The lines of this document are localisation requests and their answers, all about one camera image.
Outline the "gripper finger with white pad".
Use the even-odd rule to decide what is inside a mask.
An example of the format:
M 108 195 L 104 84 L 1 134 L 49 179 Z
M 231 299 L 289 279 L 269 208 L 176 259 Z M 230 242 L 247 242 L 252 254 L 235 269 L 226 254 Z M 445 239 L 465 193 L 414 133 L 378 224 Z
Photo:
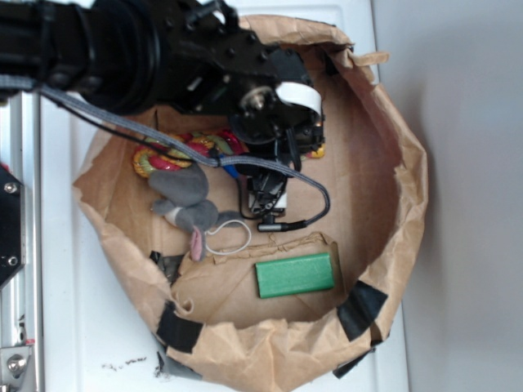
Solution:
M 282 82 L 276 89 L 279 100 L 301 111 L 293 135 L 301 155 L 325 155 L 324 112 L 320 93 L 298 82 Z
M 288 206 L 286 181 L 275 183 L 248 180 L 248 208 L 250 212 L 284 212 Z

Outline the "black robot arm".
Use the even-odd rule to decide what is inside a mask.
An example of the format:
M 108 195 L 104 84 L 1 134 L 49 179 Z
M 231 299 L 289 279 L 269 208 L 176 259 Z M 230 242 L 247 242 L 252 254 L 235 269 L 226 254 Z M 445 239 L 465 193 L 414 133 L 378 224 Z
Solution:
M 45 88 L 118 115 L 225 117 L 258 157 L 290 165 L 324 143 L 301 57 L 262 43 L 223 1 L 2 2 L 1 97 Z

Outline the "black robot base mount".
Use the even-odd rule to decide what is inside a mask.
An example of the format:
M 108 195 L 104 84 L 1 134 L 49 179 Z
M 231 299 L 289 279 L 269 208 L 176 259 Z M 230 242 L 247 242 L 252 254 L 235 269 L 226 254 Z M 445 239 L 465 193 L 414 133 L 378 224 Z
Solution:
M 1 164 L 1 289 L 23 267 L 24 186 Z

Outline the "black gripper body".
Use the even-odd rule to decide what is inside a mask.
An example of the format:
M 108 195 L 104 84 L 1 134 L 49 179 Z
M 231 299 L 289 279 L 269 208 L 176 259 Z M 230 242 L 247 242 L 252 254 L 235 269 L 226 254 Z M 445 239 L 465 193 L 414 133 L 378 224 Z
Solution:
M 276 94 L 282 82 L 312 87 L 295 51 L 262 43 L 223 1 L 163 2 L 163 36 L 164 104 L 183 114 L 226 116 L 239 139 L 264 152 L 279 141 L 284 153 L 300 154 L 292 126 L 301 111 Z

